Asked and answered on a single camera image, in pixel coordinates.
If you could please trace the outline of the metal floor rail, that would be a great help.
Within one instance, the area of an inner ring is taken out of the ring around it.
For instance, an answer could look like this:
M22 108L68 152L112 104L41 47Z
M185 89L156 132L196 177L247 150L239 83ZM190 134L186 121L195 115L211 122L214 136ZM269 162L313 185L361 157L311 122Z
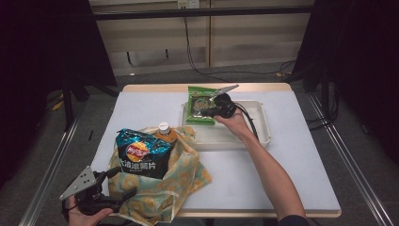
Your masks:
M330 140L335 146L335 149L340 155L362 198L365 200L368 208L373 214L377 224L379 226L394 226L394 223L391 220L391 217L383 202L378 198L375 191L365 178L364 174L359 168L359 165L357 164L353 155L350 153L341 135L337 131L335 125L326 119L326 114L322 111L322 105L317 96L315 94L309 94L309 99L316 114L322 121L322 126L326 129Z
M35 195L33 196L30 204L28 204L27 209L25 210L24 215L19 223L19 226L35 226L40 215L40 211L43 208L45 200L49 194L50 187L54 179L56 178L56 174L59 171L64 156L69 149L69 146L72 142L75 131L82 118L82 114L86 109L86 106L86 103L79 105L79 108L76 111L75 118L72 120L69 128L63 133L63 137L56 148L53 159L50 162L50 165L47 168L47 171L45 172L43 178L41 179L40 185L35 192Z

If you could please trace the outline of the green snack packet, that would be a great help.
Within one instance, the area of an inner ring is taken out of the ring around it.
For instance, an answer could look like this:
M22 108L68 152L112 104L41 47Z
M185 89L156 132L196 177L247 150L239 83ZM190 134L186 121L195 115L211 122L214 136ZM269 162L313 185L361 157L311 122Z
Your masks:
M215 106L212 97L215 89L204 87L188 87L188 104L186 110L186 121L190 124L214 125L211 117L205 117L201 111Z

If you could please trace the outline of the white plastic tray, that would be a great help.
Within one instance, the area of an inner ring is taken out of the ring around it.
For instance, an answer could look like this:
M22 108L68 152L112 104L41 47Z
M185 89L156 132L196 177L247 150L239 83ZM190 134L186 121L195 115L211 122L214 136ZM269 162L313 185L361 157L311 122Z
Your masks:
M263 110L263 104L257 101L239 100L241 105L252 118L260 143L266 147L271 141L268 130L266 116ZM181 125L191 126L195 131L195 142L198 151L233 151L245 149L245 144L229 129L221 123L216 122L214 125L199 124L196 122L187 122L188 103L182 105Z

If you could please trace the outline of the person's left hand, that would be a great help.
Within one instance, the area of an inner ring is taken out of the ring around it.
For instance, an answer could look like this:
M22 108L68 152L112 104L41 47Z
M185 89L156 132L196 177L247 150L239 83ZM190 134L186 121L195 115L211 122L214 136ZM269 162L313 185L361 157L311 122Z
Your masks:
M69 203L69 226L96 226L103 219L107 218L113 213L110 208L105 208L92 216L84 215L76 206L74 196L68 198Z

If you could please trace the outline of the white table mat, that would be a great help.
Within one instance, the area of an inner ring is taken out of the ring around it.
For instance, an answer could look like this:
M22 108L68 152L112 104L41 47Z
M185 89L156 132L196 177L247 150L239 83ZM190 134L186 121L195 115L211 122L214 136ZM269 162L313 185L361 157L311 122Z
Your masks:
M266 149L293 180L305 210L337 214L341 211L295 94L291 91L233 91L235 101L253 100L263 105L271 141ZM122 92L92 160L94 170L106 170L122 128L142 129L162 121L172 126L182 120L185 92ZM212 182L191 194L181 213L258 212L273 210L264 194L253 163L245 150L230 151L219 145L199 154Z

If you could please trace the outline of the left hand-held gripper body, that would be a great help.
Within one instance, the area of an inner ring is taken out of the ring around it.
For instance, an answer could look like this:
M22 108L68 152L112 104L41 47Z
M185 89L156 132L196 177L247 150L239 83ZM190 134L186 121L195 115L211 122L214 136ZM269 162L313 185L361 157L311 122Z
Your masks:
M79 210L88 216L92 216L102 209L110 208L118 213L123 203L121 197L105 196L103 193L103 182L106 171L94 171L86 166L79 175L67 186L60 195L61 201L66 201L74 196Z

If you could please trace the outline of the white wall socket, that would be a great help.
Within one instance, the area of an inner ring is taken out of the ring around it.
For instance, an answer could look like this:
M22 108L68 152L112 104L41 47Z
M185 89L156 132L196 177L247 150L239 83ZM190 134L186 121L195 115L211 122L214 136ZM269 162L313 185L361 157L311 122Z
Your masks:
M178 8L199 8L200 0L177 0Z

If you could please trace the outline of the blue chip packet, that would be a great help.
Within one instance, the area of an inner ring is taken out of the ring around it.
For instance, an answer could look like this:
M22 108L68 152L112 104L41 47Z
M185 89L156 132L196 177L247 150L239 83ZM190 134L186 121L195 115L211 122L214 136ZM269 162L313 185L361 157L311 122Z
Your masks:
M116 137L123 172L162 179L168 171L173 145L147 133L121 129Z

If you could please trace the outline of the person's right hand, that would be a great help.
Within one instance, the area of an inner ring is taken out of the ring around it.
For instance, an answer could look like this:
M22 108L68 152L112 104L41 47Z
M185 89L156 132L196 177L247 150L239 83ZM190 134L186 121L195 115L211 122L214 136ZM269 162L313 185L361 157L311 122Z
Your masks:
M214 119L225 125L231 133L243 141L246 137L251 137L252 132L247 126L244 115L240 109L236 109L233 115L225 119L221 116L215 115Z

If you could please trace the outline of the orange juice bottle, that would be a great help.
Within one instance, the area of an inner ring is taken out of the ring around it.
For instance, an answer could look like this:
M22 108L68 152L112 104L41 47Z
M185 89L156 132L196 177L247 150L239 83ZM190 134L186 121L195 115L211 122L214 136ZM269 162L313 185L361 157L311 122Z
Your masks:
M159 123L155 136L170 144L177 141L175 130L171 128L167 122Z

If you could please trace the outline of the dark curtain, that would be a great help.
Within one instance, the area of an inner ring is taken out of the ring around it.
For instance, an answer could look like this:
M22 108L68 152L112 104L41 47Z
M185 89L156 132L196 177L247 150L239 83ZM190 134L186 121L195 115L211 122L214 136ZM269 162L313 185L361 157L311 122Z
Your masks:
M324 76L399 165L399 0L314 0L294 74Z
M19 168L46 107L65 87L115 86L89 0L0 0L0 188Z

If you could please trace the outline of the black metal stand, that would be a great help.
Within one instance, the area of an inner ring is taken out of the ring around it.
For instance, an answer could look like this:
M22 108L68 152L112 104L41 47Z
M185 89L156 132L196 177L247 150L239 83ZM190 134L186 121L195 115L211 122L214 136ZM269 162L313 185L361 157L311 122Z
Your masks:
M69 87L68 77L66 75L64 75L62 78L62 90L63 90L65 118L66 118L64 131L67 132L72 126L72 123L74 121L74 115L72 109L71 89Z

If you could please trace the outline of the black horizontal bar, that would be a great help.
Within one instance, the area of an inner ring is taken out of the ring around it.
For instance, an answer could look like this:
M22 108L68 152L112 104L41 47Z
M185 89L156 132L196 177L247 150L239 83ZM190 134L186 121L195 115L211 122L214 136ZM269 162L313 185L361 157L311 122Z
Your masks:
M194 9L166 9L146 11L123 11L94 13L92 17L97 21L158 19L180 17L206 16L235 16L235 15L262 15L262 14L294 14L311 13L314 6L284 6L264 8L194 8Z

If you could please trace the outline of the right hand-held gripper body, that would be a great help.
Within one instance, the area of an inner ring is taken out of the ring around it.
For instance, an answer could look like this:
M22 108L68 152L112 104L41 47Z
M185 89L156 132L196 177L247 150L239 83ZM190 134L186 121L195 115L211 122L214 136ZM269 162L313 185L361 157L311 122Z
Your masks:
M236 106L231 100L228 91L238 88L239 85L235 84L227 86L221 89L217 89L212 95L212 100L215 102L215 108L217 109L217 115L225 119L230 118L235 112Z

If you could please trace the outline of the lemon print cloth bag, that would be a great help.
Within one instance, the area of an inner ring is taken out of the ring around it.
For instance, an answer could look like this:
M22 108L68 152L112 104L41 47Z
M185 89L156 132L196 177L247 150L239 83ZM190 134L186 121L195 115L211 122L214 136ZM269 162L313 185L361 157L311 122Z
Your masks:
M120 172L109 180L108 190L112 196L136 188L134 197L121 206L119 217L144 226L154 226L158 222L170 223L190 194L211 183L212 178L200 163L196 151L193 128L180 126L175 131L177 143L171 150L163 178Z

